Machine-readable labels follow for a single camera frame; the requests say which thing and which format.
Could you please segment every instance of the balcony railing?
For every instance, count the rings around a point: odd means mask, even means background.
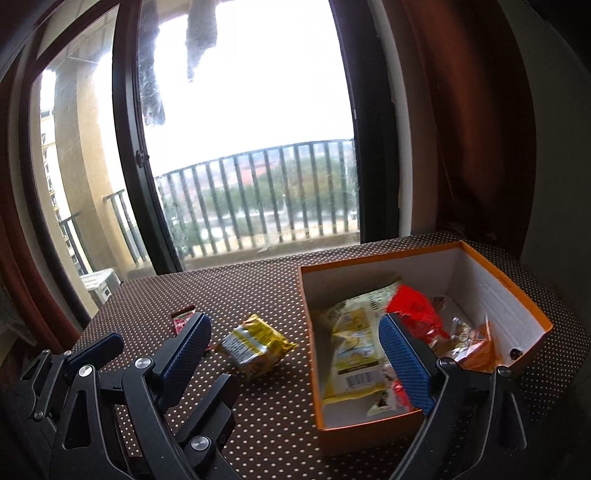
[[[358,230],[352,140],[264,148],[154,180],[181,259]],[[125,191],[107,200],[134,262],[148,261]]]

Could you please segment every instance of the cardboard box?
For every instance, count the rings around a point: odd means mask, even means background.
[[[403,283],[427,297],[449,295],[477,327],[488,316],[496,350],[513,371],[519,372],[529,363],[552,329],[548,318],[517,285],[464,242],[301,267],[314,412],[320,448],[325,455],[361,450],[413,435],[423,422],[421,411],[395,417],[368,417],[366,412],[375,401],[375,394],[322,406],[332,352],[330,332],[314,319],[336,303],[390,285],[399,276]],[[509,357],[513,348],[524,353],[516,361]]]

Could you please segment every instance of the white wall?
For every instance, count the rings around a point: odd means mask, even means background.
[[[522,0],[499,0],[534,102],[537,166],[522,263],[591,330],[591,75]]]
[[[396,110],[400,236],[435,230],[437,130],[423,67],[400,0],[369,0]]]

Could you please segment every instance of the polka dot tablecloth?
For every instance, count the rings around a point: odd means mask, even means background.
[[[245,479],[388,479],[410,440],[333,458],[320,454],[298,269],[301,265],[455,240],[450,233],[431,233],[127,281],[91,321],[75,350],[110,332],[120,333],[125,350],[105,369],[122,368],[140,356],[152,355],[164,340],[174,336],[170,314],[187,305],[195,304],[211,316],[214,342],[220,341],[250,314],[258,313],[289,340],[297,342],[298,347],[268,375],[250,382],[242,380],[234,409],[236,428],[223,451],[227,460]],[[495,247],[471,245],[505,272],[554,323],[552,333],[521,377],[530,412],[542,416],[552,408],[583,363],[591,348],[591,337],[516,260]],[[172,430],[176,431],[185,422],[221,373],[232,371],[231,364],[219,353],[204,359],[180,404],[167,412]],[[118,413],[129,454],[140,455],[125,408],[119,407]]]

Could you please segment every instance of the curtain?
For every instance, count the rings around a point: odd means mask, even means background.
[[[0,132],[8,130],[15,67],[0,85]],[[0,277],[39,345],[54,353],[63,352],[74,345],[80,334],[53,299],[28,249],[12,189],[6,135],[0,138],[0,171]]]
[[[535,183],[535,119],[517,41],[496,0],[400,0],[439,141],[439,228],[521,254]]]

